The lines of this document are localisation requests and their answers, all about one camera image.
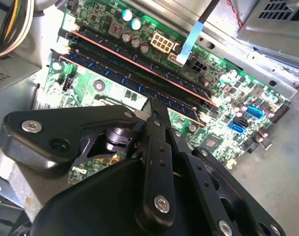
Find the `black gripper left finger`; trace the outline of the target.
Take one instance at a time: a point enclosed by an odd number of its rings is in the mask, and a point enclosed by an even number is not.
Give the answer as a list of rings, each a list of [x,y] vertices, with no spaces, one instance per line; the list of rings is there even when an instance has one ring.
[[[124,160],[161,161],[172,168],[162,107],[149,99],[142,108],[145,119],[122,105],[12,112],[3,120],[0,148],[36,177],[49,180],[67,175],[93,149],[105,156],[118,148],[127,154]]]

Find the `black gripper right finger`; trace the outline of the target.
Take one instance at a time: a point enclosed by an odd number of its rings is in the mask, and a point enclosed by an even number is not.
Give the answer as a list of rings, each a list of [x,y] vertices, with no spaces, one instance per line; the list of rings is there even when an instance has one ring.
[[[166,136],[171,144],[176,181],[177,213],[165,236],[284,236],[273,217],[212,154],[191,150],[171,127],[166,106]]]

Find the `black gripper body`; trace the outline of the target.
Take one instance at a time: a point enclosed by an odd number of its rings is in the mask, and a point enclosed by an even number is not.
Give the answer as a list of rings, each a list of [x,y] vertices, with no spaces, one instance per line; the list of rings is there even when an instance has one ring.
[[[123,160],[50,199],[33,236],[208,236],[195,197],[161,161]]]

